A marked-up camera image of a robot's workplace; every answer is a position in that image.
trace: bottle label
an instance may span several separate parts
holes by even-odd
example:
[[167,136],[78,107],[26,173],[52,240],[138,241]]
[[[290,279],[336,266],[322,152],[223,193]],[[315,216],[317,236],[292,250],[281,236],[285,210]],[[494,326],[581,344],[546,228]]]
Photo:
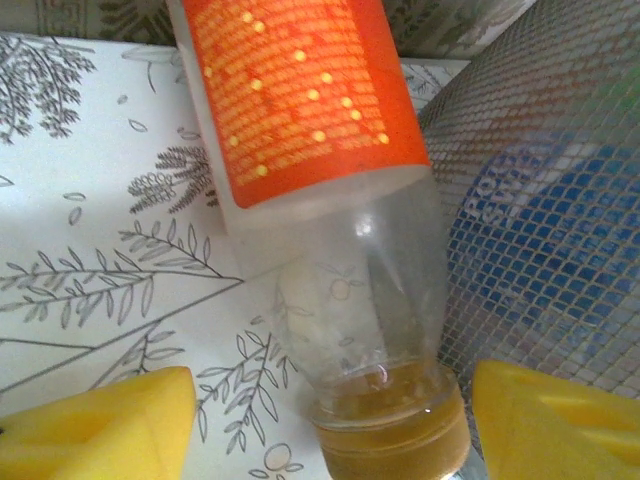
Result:
[[429,163],[379,0],[183,4],[240,207]]

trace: yellow liquid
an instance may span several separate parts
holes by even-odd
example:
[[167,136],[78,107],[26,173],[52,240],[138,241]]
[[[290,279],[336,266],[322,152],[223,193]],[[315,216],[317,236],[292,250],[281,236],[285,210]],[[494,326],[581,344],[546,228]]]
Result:
[[441,480],[464,464],[471,440],[452,374],[436,384],[411,363],[334,391],[333,413],[315,422],[333,480]]

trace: plastic bottle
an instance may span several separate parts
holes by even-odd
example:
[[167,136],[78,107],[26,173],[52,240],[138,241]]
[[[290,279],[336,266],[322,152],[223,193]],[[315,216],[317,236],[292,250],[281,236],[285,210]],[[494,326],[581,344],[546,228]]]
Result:
[[448,478],[470,437],[436,360],[446,248],[381,3],[170,8],[242,274],[314,388],[332,478]]

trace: white paper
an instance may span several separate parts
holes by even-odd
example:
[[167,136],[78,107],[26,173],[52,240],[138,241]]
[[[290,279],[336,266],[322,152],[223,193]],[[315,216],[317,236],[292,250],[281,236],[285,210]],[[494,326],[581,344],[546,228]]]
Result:
[[329,479],[306,384],[247,310],[177,51],[3,35],[0,58],[0,416],[186,365],[185,479]]

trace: metal mesh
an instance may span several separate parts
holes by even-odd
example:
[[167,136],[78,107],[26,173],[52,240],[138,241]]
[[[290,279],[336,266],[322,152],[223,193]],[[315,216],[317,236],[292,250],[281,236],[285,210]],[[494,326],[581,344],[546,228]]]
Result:
[[421,112],[467,401],[486,357],[640,398],[639,60],[638,0],[538,0]]

